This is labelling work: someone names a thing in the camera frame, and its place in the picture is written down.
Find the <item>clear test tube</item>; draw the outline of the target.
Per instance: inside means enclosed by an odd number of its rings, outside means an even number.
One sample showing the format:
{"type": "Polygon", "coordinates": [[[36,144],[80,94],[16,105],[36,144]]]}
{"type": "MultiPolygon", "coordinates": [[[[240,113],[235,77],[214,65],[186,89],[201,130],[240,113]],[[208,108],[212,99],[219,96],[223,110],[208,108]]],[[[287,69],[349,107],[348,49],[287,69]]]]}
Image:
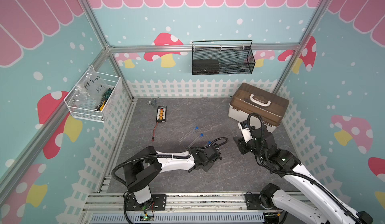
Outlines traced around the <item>clear test tube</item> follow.
{"type": "Polygon", "coordinates": [[[182,141],[184,141],[187,137],[189,137],[191,134],[193,134],[195,131],[197,131],[197,130],[195,130],[195,128],[193,128],[191,131],[189,131],[187,134],[185,134],[182,138],[180,138],[178,141],[179,142],[182,142],[182,141]]]}
{"type": "Polygon", "coordinates": [[[193,145],[195,144],[195,143],[197,143],[200,139],[201,139],[202,137],[196,137],[185,149],[187,150],[188,148],[191,148],[191,147],[193,147],[193,145]]]}

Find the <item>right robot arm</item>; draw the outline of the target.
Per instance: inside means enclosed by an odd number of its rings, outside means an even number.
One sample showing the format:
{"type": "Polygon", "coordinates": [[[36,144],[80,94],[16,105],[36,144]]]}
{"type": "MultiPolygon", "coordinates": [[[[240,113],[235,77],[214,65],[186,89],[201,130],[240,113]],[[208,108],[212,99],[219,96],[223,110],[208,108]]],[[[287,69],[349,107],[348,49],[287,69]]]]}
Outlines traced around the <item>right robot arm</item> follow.
{"type": "Polygon", "coordinates": [[[260,191],[262,207],[279,208],[307,224],[371,224],[373,218],[365,211],[358,212],[345,204],[313,177],[291,152],[279,149],[263,118],[251,113],[239,122],[242,138],[237,147],[242,154],[252,153],[256,162],[295,186],[313,205],[294,199],[270,183],[260,191]]]}

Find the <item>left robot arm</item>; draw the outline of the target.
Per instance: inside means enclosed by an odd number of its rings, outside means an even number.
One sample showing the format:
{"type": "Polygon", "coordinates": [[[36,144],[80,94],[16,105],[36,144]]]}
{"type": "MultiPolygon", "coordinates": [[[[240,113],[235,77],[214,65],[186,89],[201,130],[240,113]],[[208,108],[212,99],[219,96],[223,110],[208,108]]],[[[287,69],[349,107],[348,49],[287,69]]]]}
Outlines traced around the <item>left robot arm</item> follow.
{"type": "Polygon", "coordinates": [[[149,206],[153,198],[149,184],[160,173],[183,170],[208,172],[217,160],[221,160],[220,147],[229,139],[220,137],[204,147],[187,147],[184,152],[163,153],[148,146],[133,157],[118,164],[111,176],[127,188],[126,197],[135,197],[139,206],[149,206]]]}

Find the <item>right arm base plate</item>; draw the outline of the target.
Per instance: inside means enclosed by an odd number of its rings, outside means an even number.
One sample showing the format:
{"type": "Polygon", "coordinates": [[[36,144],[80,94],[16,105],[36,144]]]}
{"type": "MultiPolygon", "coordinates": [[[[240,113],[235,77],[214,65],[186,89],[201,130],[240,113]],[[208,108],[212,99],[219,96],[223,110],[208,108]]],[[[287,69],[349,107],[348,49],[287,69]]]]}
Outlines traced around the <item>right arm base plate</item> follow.
{"type": "Polygon", "coordinates": [[[244,194],[245,203],[247,210],[259,210],[259,211],[274,211],[274,212],[282,212],[282,209],[277,208],[272,203],[265,203],[262,201],[260,194],[254,194],[251,192],[247,192],[244,194]]]}

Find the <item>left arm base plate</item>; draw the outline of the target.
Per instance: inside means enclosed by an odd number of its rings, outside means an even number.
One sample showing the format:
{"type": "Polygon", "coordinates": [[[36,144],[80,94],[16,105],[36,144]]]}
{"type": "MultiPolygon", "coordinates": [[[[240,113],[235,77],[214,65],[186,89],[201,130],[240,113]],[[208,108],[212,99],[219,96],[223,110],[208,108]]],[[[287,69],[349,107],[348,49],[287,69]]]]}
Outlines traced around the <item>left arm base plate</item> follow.
{"type": "Polygon", "coordinates": [[[124,198],[127,211],[144,211],[147,209],[150,211],[164,211],[167,195],[152,195],[151,199],[143,204],[139,204],[132,194],[127,194],[124,198]]]}

